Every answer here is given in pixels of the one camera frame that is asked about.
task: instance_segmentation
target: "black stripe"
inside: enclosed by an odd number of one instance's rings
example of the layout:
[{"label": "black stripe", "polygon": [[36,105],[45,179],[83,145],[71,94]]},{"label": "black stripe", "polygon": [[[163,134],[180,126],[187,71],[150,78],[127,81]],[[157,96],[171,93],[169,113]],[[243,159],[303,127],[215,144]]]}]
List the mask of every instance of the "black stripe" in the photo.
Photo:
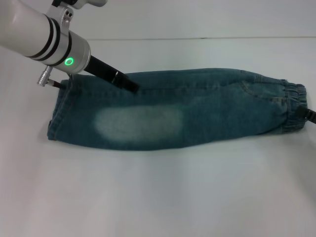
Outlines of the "black stripe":
[{"label": "black stripe", "polygon": [[48,22],[49,22],[49,37],[48,37],[47,43],[45,44],[44,48],[40,52],[38,52],[37,54],[35,54],[33,56],[29,56],[28,58],[38,58],[41,55],[43,55],[48,50],[51,42],[53,41],[53,36],[54,36],[53,23],[51,22],[51,19],[48,16],[46,16],[46,17],[47,17]]},{"label": "black stripe", "polygon": [[60,41],[60,27],[57,23],[57,21],[53,18],[51,18],[51,20],[54,22],[55,26],[56,26],[56,31],[57,31],[57,35],[56,35],[56,41],[55,41],[55,44],[53,46],[53,48],[51,49],[51,51],[43,58],[40,58],[40,59],[34,59],[36,61],[44,61],[46,60],[47,58],[49,58],[51,55],[53,55],[55,52],[56,52],[56,49],[59,45],[59,41]]},{"label": "black stripe", "polygon": [[61,3],[61,0],[54,0],[52,5],[55,6],[55,7],[58,7]]},{"label": "black stripe", "polygon": [[72,6],[72,5],[75,5],[78,0],[62,0],[62,1]]},{"label": "black stripe", "polygon": [[61,63],[68,57],[72,45],[73,45],[73,40],[72,40],[71,34],[70,34],[70,32],[69,32],[68,48],[67,48],[67,51],[66,51],[65,55],[64,55],[64,56],[62,57],[62,59],[60,59],[57,63],[51,64],[51,65],[49,65],[49,66],[55,67],[55,66],[61,64]]}]

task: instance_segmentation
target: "pocket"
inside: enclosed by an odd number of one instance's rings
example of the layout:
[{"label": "pocket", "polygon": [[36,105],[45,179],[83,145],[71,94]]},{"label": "pocket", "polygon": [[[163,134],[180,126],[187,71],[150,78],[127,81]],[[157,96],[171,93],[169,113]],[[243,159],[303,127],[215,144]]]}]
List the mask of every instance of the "pocket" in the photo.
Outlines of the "pocket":
[{"label": "pocket", "polygon": [[239,85],[244,92],[255,98],[275,102],[286,102],[285,87],[282,84],[248,82],[242,80],[239,82]]}]

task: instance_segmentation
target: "elastic cuff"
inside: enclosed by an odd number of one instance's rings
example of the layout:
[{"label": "elastic cuff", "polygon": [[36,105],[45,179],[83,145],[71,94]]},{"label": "elastic cuff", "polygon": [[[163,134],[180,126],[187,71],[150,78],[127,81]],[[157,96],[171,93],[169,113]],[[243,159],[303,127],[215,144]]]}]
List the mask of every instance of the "elastic cuff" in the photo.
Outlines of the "elastic cuff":
[{"label": "elastic cuff", "polygon": [[297,108],[301,105],[307,108],[306,88],[301,84],[286,82],[285,95],[287,99],[287,121],[283,125],[283,133],[301,130],[306,120],[296,115]]}]

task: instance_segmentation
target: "green indicator light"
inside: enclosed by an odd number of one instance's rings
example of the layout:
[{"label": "green indicator light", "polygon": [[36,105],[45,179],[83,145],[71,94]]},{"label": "green indicator light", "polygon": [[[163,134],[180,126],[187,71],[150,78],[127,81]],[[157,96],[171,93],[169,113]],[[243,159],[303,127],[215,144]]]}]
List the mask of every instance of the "green indicator light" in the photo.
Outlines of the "green indicator light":
[{"label": "green indicator light", "polygon": [[74,59],[73,58],[67,58],[65,61],[66,66],[70,66],[74,63]]}]

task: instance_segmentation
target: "denim pant leg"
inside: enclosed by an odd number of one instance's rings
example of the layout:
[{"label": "denim pant leg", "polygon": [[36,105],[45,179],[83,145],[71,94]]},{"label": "denim pant leg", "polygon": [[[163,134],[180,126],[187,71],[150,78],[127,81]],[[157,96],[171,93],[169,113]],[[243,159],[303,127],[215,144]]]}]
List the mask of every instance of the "denim pant leg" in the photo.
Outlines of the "denim pant leg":
[{"label": "denim pant leg", "polygon": [[306,90],[233,69],[129,74],[134,95],[102,79],[64,80],[48,138],[114,150],[182,148],[217,140],[300,130]]}]

